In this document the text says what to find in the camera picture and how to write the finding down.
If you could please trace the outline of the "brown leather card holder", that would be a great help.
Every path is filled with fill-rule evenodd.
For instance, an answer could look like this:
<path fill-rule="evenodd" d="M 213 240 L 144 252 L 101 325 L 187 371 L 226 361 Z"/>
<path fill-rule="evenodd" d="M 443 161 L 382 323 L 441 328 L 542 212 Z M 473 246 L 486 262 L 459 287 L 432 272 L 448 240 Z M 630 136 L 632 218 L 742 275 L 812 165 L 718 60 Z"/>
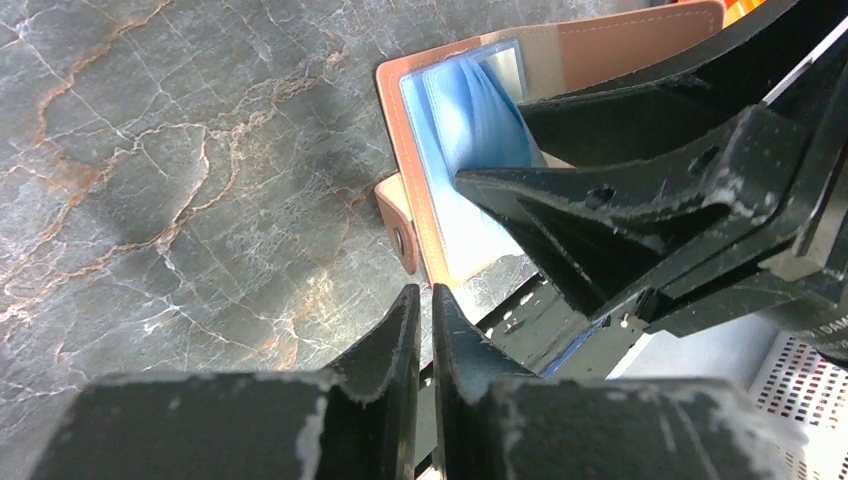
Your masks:
<path fill-rule="evenodd" d="M 466 168 L 562 167 L 519 106 L 611 80 L 720 31 L 721 1 L 512 27 L 386 61 L 377 93 L 397 161 L 375 189 L 403 269 L 458 286 L 520 247 L 459 194 Z"/>

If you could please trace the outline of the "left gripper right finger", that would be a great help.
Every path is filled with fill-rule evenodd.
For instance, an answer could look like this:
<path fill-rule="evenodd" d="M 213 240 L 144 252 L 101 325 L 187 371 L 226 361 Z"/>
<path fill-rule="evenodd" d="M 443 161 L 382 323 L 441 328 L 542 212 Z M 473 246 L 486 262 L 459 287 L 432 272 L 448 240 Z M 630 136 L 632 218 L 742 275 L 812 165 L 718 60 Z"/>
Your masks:
<path fill-rule="evenodd" d="M 710 378 L 544 379 L 433 288 L 447 479 L 786 479 L 803 430 Z"/>

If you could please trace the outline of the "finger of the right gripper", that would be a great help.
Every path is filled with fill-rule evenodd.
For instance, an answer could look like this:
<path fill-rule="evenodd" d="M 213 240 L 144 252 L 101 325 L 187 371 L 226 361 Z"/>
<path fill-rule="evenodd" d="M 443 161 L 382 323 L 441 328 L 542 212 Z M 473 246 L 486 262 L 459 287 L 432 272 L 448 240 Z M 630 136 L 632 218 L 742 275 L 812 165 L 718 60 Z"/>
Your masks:
<path fill-rule="evenodd" d="M 520 112 L 538 146 L 572 165 L 650 159 L 764 101 L 846 15 L 844 1 L 766 1 L 675 56 Z"/>
<path fill-rule="evenodd" d="M 759 105 L 678 149 L 617 165 L 460 172 L 574 308 L 599 318 L 655 294 L 662 314 L 757 271 L 795 173 L 795 125 Z"/>

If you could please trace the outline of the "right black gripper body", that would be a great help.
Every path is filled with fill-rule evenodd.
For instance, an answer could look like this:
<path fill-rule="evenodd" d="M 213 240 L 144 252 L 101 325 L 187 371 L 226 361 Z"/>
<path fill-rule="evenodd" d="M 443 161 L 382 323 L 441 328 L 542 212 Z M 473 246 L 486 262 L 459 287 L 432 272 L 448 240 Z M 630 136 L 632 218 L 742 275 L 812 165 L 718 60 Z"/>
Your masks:
<path fill-rule="evenodd" d="M 663 249 L 636 315 L 688 334 L 764 313 L 845 360 L 845 21 L 742 19 L 641 77 Z"/>

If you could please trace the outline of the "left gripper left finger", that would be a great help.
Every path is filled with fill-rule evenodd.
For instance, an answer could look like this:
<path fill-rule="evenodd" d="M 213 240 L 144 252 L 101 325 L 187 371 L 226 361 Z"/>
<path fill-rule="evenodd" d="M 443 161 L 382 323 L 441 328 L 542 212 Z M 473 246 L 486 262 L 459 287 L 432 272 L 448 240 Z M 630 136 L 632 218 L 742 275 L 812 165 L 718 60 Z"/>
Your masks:
<path fill-rule="evenodd" d="M 63 415 L 36 479 L 410 479 L 420 290 L 315 371 L 115 374 Z"/>

